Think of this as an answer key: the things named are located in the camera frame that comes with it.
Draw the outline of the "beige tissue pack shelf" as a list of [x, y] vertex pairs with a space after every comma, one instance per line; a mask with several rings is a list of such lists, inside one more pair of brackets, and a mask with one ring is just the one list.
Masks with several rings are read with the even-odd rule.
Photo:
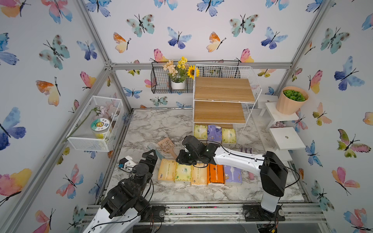
[[159, 182], [174, 182], [176, 171], [176, 161], [172, 159], [162, 159], [158, 170]]
[[207, 186], [207, 164], [192, 165], [191, 185]]

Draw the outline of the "beige tissue pack top shelf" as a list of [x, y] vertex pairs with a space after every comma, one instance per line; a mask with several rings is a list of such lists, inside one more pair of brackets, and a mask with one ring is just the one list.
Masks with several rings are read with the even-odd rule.
[[207, 164], [192, 165], [191, 185], [207, 186]]

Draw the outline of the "yellow green tissue pack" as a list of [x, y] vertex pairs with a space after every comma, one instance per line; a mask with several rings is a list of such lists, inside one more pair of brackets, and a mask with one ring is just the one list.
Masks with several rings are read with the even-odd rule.
[[190, 183], [192, 178], [192, 166], [176, 164], [175, 183]]

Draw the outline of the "purple tissue pack bottom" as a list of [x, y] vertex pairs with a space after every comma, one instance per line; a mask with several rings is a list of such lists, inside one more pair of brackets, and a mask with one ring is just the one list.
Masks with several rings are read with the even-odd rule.
[[208, 142], [222, 142], [222, 127], [211, 124], [207, 126], [207, 140]]

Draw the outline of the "orange tissue pack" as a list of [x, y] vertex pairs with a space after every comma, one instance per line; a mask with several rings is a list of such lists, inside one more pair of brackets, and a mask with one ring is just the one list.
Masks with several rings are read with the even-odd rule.
[[223, 187], [225, 185], [225, 173], [223, 165], [208, 165], [207, 185], [217, 187]]

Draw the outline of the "purple tissue pack shelf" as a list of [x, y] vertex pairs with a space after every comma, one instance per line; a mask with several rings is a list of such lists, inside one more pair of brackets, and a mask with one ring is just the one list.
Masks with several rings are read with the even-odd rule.
[[224, 165], [225, 185], [234, 186], [242, 184], [241, 169]]

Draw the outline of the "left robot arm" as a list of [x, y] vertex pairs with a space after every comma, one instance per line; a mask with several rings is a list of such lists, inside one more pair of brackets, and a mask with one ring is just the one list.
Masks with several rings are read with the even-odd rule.
[[142, 155], [128, 178], [108, 191], [85, 233], [126, 233], [152, 214], [150, 200], [154, 194], [152, 180], [158, 160], [155, 150]]

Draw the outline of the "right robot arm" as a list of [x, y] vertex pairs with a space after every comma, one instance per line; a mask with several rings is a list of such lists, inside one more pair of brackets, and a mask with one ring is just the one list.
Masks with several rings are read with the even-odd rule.
[[287, 185], [288, 172], [296, 172], [284, 165], [272, 151], [265, 154], [244, 153], [228, 149], [214, 141], [208, 140], [204, 144], [192, 135], [186, 136], [182, 145], [184, 148], [176, 158], [176, 162], [181, 165], [197, 166], [201, 163], [230, 166], [259, 176], [263, 189], [260, 206], [268, 213], [276, 212], [285, 189], [291, 186]]

